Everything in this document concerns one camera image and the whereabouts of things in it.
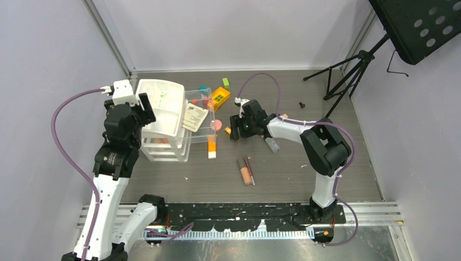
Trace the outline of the gold black lipstick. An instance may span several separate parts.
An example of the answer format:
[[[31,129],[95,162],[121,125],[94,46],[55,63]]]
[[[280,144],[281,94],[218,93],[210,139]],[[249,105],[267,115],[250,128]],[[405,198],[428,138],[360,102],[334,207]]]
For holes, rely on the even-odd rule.
[[[226,128],[224,129],[224,131],[225,131],[228,135],[231,135],[231,133],[232,133],[232,130],[231,130],[230,127],[226,127]]]

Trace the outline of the small pink round puff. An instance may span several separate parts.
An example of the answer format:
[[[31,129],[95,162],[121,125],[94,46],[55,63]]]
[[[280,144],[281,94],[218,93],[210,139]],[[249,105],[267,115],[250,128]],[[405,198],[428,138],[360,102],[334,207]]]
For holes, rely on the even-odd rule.
[[[218,132],[222,129],[222,122],[220,120],[212,120],[210,127],[213,131]]]

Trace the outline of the red makeup pencil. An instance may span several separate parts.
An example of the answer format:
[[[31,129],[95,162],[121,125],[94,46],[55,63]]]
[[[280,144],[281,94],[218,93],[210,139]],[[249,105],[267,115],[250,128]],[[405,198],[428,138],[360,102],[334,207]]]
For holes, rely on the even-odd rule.
[[[255,180],[254,180],[254,177],[253,177],[253,172],[252,172],[252,169],[251,169],[249,157],[244,157],[244,160],[245,160],[245,163],[246,163],[246,166],[247,166],[249,175],[250,175],[250,179],[251,179],[251,181],[252,181],[252,185],[255,186],[256,183],[255,183]]]

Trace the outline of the foundation tube grey cap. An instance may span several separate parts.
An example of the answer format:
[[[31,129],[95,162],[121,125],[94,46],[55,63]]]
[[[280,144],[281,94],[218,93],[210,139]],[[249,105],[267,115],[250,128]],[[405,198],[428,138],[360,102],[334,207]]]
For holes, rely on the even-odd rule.
[[[237,164],[238,164],[238,167],[240,169],[240,173],[241,173],[242,180],[243,180],[244,184],[245,185],[252,185],[253,184],[252,178],[251,178],[250,172],[248,170],[248,167],[246,165],[245,159],[244,158],[238,158],[237,159]]]

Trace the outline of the white plastic drawer organizer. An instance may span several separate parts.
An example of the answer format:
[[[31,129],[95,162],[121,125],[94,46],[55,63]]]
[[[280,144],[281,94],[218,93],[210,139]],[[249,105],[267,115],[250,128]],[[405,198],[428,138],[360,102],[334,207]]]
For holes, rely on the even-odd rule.
[[[184,86],[160,79],[139,80],[137,94],[147,94],[156,121],[142,128],[141,151],[149,161],[188,160],[191,132],[182,127],[187,99]]]

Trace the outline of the orange cream tube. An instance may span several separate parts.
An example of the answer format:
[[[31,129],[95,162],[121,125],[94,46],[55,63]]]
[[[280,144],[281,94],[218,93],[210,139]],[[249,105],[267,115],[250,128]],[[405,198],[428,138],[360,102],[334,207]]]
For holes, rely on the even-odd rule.
[[[209,135],[208,139],[208,159],[216,159],[216,135]]]

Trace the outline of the clear plastic drawer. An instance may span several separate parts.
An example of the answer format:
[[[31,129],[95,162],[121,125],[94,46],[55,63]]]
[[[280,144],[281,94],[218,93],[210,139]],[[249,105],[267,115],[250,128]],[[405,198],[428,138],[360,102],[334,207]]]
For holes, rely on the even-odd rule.
[[[187,105],[183,127],[190,133],[191,144],[208,142],[208,138],[216,135],[215,109],[211,89],[197,89],[185,92]]]

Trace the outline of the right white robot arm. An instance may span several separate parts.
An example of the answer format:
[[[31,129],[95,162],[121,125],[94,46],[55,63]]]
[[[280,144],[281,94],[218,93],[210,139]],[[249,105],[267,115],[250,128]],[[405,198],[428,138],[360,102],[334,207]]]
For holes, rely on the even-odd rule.
[[[256,100],[236,98],[239,113],[230,117],[230,138],[258,135],[266,140],[285,139],[301,144],[316,172],[314,192],[309,199],[311,218],[326,222],[337,205],[338,174],[352,154],[340,130],[328,118],[318,122],[301,122],[276,114],[267,114]]]

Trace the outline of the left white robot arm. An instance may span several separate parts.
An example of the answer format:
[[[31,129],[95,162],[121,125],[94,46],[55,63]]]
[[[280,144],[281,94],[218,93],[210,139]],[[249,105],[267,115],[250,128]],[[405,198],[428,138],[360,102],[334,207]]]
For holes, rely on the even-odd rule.
[[[146,93],[130,103],[106,100],[107,110],[103,132],[104,143],[95,155],[94,177],[90,178],[64,151],[57,137],[55,122],[62,108],[87,95],[77,94],[55,111],[52,117],[53,139],[66,160],[89,182],[92,198],[84,228],[74,250],[62,260],[127,260],[137,239],[151,223],[161,225],[167,217],[163,197],[144,194],[129,218],[114,228],[120,200],[139,157],[142,127],[155,122],[155,115]]]

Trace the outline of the yellow toy block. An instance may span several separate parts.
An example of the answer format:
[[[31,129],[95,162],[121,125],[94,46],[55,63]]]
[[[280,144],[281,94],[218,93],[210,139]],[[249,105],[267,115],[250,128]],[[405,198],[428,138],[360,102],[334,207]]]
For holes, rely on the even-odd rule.
[[[220,106],[222,106],[225,101],[227,101],[230,97],[231,93],[223,88],[219,87],[217,88],[211,95],[211,99],[209,100],[207,104],[207,108],[210,111],[217,111]]]

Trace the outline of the green toy block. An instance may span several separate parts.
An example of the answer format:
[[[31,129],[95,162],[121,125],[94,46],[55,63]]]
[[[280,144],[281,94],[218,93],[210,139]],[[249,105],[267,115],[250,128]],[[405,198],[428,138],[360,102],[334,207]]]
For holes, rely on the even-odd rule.
[[[229,84],[228,78],[223,78],[223,79],[222,79],[222,82],[223,82],[223,87],[224,87],[225,89],[229,89],[230,84]]]

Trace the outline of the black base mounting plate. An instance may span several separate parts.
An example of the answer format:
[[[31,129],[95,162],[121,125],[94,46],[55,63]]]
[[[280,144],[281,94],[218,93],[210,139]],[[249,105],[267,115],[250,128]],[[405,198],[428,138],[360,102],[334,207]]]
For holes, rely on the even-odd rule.
[[[337,205],[322,220],[314,218],[303,203],[170,203],[151,225],[178,231],[193,223],[194,232],[253,232],[265,226],[269,232],[301,231],[310,225],[345,224],[343,207]]]

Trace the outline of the black tripod stand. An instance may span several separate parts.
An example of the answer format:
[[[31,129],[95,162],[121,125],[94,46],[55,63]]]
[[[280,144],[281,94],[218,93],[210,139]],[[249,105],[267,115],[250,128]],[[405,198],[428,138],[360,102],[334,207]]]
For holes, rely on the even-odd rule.
[[[320,74],[331,74],[333,69],[350,61],[358,62],[335,86],[327,83],[325,101],[337,100],[327,112],[330,116],[342,98],[353,95],[375,53],[388,41],[394,53],[409,65],[416,65],[438,48],[460,34],[460,1],[370,1],[373,11],[385,30],[384,36],[368,51],[333,64],[303,78],[307,81]]]

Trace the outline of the aluminium rail frame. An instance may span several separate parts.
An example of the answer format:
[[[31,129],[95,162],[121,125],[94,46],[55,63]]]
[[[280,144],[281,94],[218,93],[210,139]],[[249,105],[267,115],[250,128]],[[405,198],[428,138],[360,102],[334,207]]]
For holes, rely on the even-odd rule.
[[[314,221],[307,203],[170,203],[161,221],[148,225],[141,238],[157,240],[153,231],[180,240],[348,239],[356,228],[403,226],[395,202],[339,203],[323,221]]]

